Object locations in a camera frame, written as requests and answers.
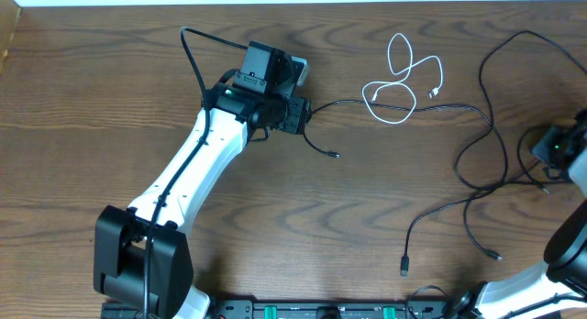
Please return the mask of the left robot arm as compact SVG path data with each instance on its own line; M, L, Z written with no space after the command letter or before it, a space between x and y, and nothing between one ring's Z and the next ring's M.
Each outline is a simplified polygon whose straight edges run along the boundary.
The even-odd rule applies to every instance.
M299 135L309 100L306 60L252 41L241 68L203 92L193 130L161 175L125 209L108 205L94 237L94 289L146 318L203 318L210 297L193 285L188 247L195 218L219 176L256 130Z

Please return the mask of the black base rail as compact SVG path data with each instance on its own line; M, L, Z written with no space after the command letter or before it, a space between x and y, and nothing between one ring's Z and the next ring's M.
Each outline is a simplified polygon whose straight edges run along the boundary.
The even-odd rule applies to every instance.
M407 319L443 318L449 305L443 301L408 302L252 302L213 301L205 313L181 310L178 318L203 319Z

